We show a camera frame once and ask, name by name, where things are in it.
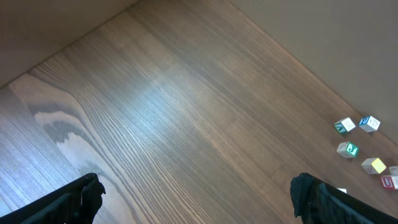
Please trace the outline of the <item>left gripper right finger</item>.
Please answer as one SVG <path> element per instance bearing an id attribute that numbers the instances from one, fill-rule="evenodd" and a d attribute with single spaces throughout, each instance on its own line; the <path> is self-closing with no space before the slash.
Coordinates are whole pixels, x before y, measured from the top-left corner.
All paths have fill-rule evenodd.
<path id="1" fill-rule="evenodd" d="M 397 224 L 397 218 L 303 172 L 290 182 L 294 216 L 303 224 Z"/>

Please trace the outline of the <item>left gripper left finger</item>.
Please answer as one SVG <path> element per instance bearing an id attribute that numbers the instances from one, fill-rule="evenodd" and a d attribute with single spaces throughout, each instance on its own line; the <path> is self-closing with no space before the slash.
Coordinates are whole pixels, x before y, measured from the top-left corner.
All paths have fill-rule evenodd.
<path id="1" fill-rule="evenodd" d="M 103 204 L 105 187 L 88 173 L 46 196 L 1 217 L 1 223 L 92 224 Z"/>

